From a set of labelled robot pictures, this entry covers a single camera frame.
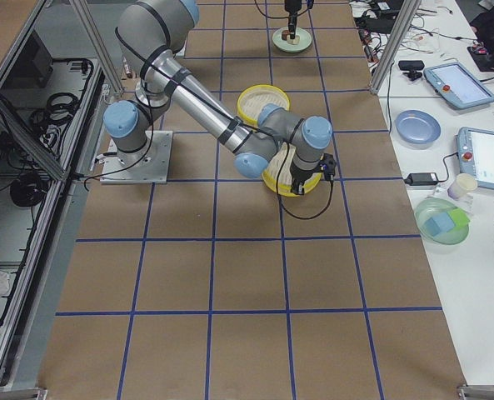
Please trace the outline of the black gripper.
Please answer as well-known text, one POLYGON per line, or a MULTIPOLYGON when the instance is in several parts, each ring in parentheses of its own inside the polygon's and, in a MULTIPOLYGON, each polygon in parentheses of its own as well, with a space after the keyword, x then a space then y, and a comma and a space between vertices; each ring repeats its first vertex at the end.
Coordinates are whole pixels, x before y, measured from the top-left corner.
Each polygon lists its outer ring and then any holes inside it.
POLYGON ((302 0, 285 0, 284 8, 288 12, 287 16, 287 40, 292 40, 297 30, 297 14, 302 9, 302 0))
POLYGON ((291 192, 294 195, 303 196, 305 194, 304 183, 310 179, 315 173, 318 173, 317 167, 312 170, 305 170, 299 168, 296 164, 290 166, 290 173, 292 175, 291 192))

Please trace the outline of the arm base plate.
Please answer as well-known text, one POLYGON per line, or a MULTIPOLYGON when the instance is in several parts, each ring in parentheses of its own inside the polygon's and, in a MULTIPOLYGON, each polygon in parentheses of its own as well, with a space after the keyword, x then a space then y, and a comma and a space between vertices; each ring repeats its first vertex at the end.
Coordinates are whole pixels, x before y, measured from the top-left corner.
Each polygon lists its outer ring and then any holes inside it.
POLYGON ((113 139, 105 157, 100 182, 104 184, 166 184, 172 150, 172 131, 147 130, 147 142, 134 153, 117 150, 113 139))

